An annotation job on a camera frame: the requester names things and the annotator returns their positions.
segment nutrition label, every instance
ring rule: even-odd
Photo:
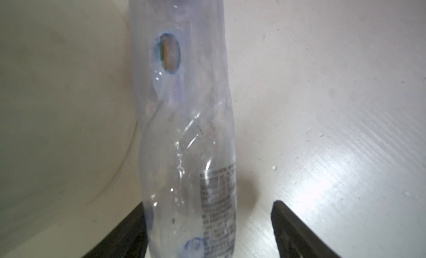
[[[236,232],[235,165],[201,173],[204,258],[231,257]]]

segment plastic bottle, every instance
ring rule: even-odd
[[[236,157],[223,0],[130,0],[130,21],[139,117],[140,95],[157,97],[139,162],[151,256],[231,258]]]

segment clear plastic bottle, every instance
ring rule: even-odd
[[[130,0],[136,101],[146,89],[157,97],[139,162],[153,258],[232,257],[236,158],[223,15],[223,0]]]

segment white curved container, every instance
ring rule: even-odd
[[[111,0],[0,0],[0,256],[113,178],[136,127]]]

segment white countertop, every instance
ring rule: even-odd
[[[127,0],[113,1],[126,16]],[[279,256],[274,200],[342,258],[426,257],[426,0],[225,0],[225,19],[238,159],[234,257]],[[84,229],[102,232],[80,238],[78,255],[140,200],[132,177],[140,136],[93,204],[98,223],[86,218]],[[42,238],[32,246],[45,249]],[[67,243],[55,243],[63,254]]]

